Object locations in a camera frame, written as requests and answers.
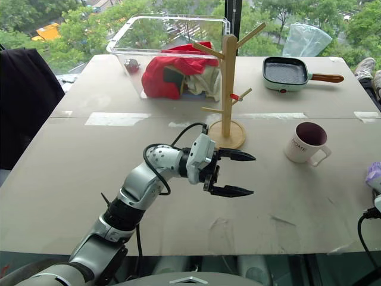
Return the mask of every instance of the clear plastic container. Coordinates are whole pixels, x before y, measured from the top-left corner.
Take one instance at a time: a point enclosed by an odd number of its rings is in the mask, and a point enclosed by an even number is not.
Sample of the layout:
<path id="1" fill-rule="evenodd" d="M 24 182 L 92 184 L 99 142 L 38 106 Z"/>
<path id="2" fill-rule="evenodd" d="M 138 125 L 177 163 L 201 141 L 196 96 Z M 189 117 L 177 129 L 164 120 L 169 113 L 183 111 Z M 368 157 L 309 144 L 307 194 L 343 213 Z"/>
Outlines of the clear plastic container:
<path id="1" fill-rule="evenodd" d="M 115 34 L 107 45 L 107 51 L 118 57 L 141 98 L 211 97 L 217 101 L 221 76 L 217 58 L 200 51 L 170 49 L 208 41 L 212 49 L 221 51 L 222 37 L 229 33 L 230 23 L 223 17 L 139 14 L 130 18 Z M 152 69 L 154 63 L 164 65 L 165 70 Z M 173 95 L 173 90 L 165 89 L 166 83 L 170 82 L 179 90 L 178 98 Z M 158 86 L 157 91 L 152 92 L 153 86 Z"/>

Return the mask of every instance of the white mug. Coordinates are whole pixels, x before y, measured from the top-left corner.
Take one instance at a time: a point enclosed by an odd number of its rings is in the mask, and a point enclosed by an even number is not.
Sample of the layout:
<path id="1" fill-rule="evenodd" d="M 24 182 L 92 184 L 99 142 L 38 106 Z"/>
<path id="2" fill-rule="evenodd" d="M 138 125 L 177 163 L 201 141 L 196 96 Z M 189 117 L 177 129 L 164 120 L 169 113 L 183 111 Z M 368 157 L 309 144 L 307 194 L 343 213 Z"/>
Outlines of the white mug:
<path id="1" fill-rule="evenodd" d="M 318 124 L 312 122 L 300 123 L 296 129 L 293 137 L 287 143 L 285 154 L 288 159 L 296 163 L 309 163 L 316 167 L 331 155 L 331 150 L 325 143 L 327 142 L 327 133 Z M 319 161 L 312 159 L 312 156 L 318 151 L 322 150 L 326 154 Z"/>

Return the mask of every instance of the white table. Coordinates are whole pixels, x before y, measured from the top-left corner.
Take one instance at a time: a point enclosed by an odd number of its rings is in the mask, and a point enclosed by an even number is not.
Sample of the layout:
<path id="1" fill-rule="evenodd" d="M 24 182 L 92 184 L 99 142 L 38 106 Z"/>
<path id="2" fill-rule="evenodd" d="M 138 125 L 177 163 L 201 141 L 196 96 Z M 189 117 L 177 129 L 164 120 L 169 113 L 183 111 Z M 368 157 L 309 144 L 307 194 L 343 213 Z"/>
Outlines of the white table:
<path id="1" fill-rule="evenodd" d="M 367 166 L 381 160 L 381 120 L 364 123 L 354 111 L 376 112 L 376 108 L 339 60 L 332 61 L 330 72 L 346 79 L 336 92 L 305 89 L 303 95 L 297 95 L 299 99 L 288 100 L 263 88 L 261 79 L 255 78 L 260 76 L 256 66 L 261 61 L 238 58 L 237 93 L 250 86 L 254 93 L 246 97 L 245 104 L 234 107 L 247 131 L 241 149 L 257 161 L 225 159 L 218 179 L 218 185 L 238 185 L 255 194 L 215 197 L 203 192 L 201 184 L 173 179 L 173 193 L 159 197 L 141 223 L 145 255 L 363 250 L 357 220 L 372 203 L 364 177 Z M 331 63 L 329 58 L 304 61 L 316 72 L 323 71 L 319 62 Z M 250 77 L 253 83 L 245 84 L 243 80 L 249 82 Z M 341 108 L 325 104 L 329 98 Z M 69 254 L 105 211 L 100 192 L 114 198 L 126 175 L 142 161 L 143 148 L 171 142 L 182 130 L 170 126 L 212 120 L 199 111 L 202 105 L 204 102 L 141 100 L 116 58 L 94 57 L 0 189 L 1 250 Z M 125 124 L 129 126 L 85 125 L 93 112 L 150 115 L 139 115 L 140 120 Z M 309 118 L 253 116 L 274 112 L 300 112 Z M 306 120 L 327 130 L 327 145 L 333 152 L 316 168 L 294 164 L 282 153 L 295 126 Z M 190 130 L 179 144 L 189 145 L 198 134 L 197 128 Z M 366 221 L 363 234 L 369 248 L 375 250 L 381 245 L 381 222 Z M 127 247 L 130 255 L 136 255 L 135 238 Z"/>

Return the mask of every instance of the red cloth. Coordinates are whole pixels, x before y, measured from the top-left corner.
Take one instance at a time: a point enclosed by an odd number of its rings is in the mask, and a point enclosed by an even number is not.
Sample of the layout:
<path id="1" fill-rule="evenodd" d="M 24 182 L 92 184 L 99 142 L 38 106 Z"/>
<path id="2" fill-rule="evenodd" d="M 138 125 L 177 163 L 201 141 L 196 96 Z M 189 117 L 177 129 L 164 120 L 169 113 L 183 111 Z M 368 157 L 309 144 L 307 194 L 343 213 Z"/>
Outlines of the red cloth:
<path id="1" fill-rule="evenodd" d="M 211 42 L 200 42 L 201 45 L 211 48 Z M 183 46 L 177 46 L 172 49 L 163 50 L 166 53 L 179 53 L 192 52 L 189 54 L 206 55 L 198 49 L 192 47 L 192 44 L 187 44 Z M 142 84 L 144 92 L 147 97 L 169 97 L 173 100 L 178 100 L 180 98 L 179 91 L 176 84 L 173 82 L 164 81 L 164 67 L 174 66 L 176 69 L 181 71 L 186 76 L 192 74 L 200 74 L 204 72 L 204 67 L 217 66 L 218 60 L 210 58 L 182 58 L 182 57 L 155 57 L 147 66 L 143 76 Z"/>

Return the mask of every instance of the person's foot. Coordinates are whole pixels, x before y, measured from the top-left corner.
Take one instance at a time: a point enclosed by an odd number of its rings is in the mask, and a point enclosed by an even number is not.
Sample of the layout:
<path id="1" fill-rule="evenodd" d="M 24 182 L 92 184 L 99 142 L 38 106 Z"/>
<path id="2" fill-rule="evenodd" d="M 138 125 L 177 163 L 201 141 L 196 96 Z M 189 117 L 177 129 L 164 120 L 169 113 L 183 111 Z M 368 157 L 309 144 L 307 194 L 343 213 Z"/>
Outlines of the person's foot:
<path id="1" fill-rule="evenodd" d="M 381 101 L 381 70 L 374 74 L 373 89 L 376 92 L 377 100 Z"/>
<path id="2" fill-rule="evenodd" d="M 376 65 L 374 58 L 363 59 L 355 69 L 355 77 L 357 80 L 372 79 L 371 73 Z"/>

